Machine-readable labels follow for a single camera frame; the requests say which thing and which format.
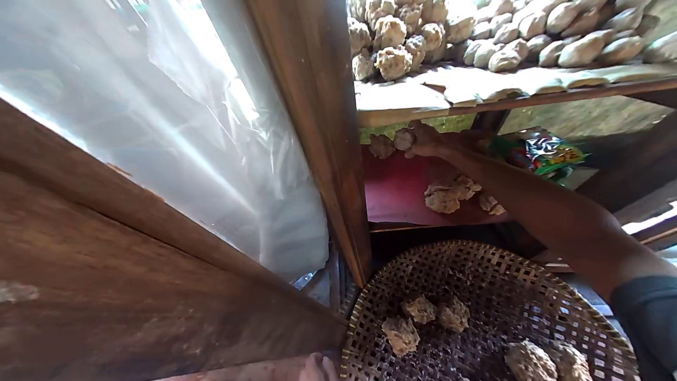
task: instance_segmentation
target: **finger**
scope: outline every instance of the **finger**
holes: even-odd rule
[[[322,360],[322,355],[319,353],[313,353],[308,356],[305,360],[305,373],[308,380],[311,381],[322,381],[324,376],[322,375],[322,370],[320,369],[319,362]]]
[[[322,359],[322,367],[324,368],[324,371],[327,373],[327,376],[329,378],[328,381],[339,381],[339,375],[336,374],[336,368],[334,367],[334,363],[329,360],[329,357],[324,357]]]
[[[308,377],[308,372],[305,371],[305,368],[303,368],[301,374],[299,374],[299,381],[313,381]]]
[[[313,359],[315,364],[319,364],[320,361],[322,361],[322,353],[320,352],[311,353],[309,359]]]

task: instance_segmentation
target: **plastic sheet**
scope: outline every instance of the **plastic sheet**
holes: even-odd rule
[[[0,5],[2,96],[287,281],[324,266],[322,200],[244,4]]]

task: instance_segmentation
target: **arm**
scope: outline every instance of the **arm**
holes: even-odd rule
[[[407,155],[437,156],[485,188],[534,237],[609,301],[623,282],[647,275],[677,277],[677,268],[627,235],[604,208],[551,181],[495,161],[471,148],[473,132],[439,134],[410,124],[416,143]]]

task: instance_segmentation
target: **wooden frame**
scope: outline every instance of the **wooden frame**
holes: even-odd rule
[[[345,320],[0,101],[0,378],[153,380],[335,348]]]
[[[322,194],[332,235],[363,287],[371,247],[345,4],[252,0],[247,5]],[[229,6],[205,3],[215,15]]]

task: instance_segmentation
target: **wooden post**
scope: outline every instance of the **wooden post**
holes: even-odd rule
[[[231,2],[202,3],[226,38],[219,20],[232,11]],[[363,287],[371,247],[345,3],[251,0],[247,6],[322,194],[332,236]]]

